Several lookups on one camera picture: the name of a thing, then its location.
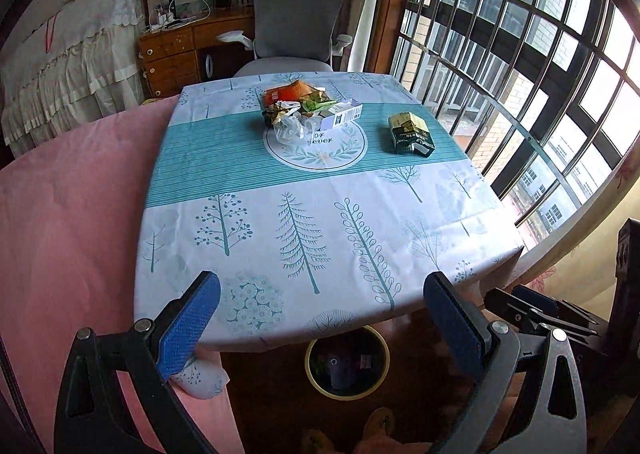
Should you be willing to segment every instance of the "white box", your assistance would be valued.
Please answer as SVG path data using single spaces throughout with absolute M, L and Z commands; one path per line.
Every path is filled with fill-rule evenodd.
M 338 102 L 320 113 L 322 122 L 320 130 L 329 130 L 347 122 L 357 120 L 362 113 L 362 104 L 350 98 L 346 102 Z

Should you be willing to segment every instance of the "gray chair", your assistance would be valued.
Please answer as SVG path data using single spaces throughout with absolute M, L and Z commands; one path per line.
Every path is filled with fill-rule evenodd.
M 240 30 L 223 33 L 222 42 L 241 42 L 254 60 L 236 77 L 296 71 L 333 71 L 332 56 L 351 43 L 339 35 L 332 44 L 342 0 L 254 0 L 255 40 Z

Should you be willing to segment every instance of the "blue gripper pad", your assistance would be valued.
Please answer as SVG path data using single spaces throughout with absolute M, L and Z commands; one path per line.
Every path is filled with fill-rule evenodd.
M 478 308 L 458 296 L 442 272 L 427 276 L 422 296 L 457 367 L 478 381 L 491 345 L 489 322 Z
M 156 365 L 162 379 L 180 373 L 220 302 L 220 281 L 216 274 L 201 272 L 184 295 L 175 301 L 183 306 L 158 342 Z

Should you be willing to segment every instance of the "clear plastic bag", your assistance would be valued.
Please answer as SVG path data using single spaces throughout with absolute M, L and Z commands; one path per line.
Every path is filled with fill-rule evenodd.
M 320 124 L 322 124 L 322 118 L 317 116 L 301 116 L 302 124 L 305 126 L 306 134 L 313 134 L 317 130 L 320 130 Z
M 306 145 L 305 127 L 296 116 L 283 116 L 273 124 L 276 140 L 282 145 Z

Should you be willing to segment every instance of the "white lace bed skirt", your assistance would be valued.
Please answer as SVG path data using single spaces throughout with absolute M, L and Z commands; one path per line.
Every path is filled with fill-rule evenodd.
M 144 101 L 137 57 L 143 23 L 112 26 L 49 63 L 2 111 L 4 142 L 17 158 L 81 124 Z

